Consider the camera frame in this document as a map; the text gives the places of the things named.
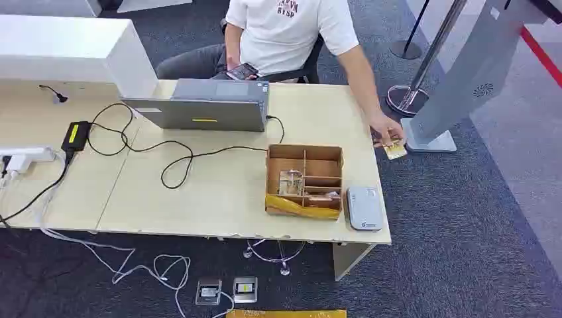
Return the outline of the person's right hand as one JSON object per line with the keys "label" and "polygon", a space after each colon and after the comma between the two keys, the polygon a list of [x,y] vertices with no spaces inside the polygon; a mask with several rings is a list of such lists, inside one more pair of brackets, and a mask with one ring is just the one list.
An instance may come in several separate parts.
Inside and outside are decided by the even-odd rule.
{"label": "person's right hand", "polygon": [[258,70],[255,67],[234,58],[227,59],[226,74],[234,80],[255,80],[259,77]]}

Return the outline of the person's left hand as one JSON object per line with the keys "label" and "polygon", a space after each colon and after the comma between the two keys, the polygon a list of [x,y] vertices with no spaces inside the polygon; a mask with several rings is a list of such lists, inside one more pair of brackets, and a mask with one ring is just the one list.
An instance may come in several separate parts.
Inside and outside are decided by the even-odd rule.
{"label": "person's left hand", "polygon": [[374,146],[382,148],[383,146],[392,146],[393,144],[404,145],[406,135],[400,123],[386,116],[381,111],[368,115],[370,127],[374,130]]}

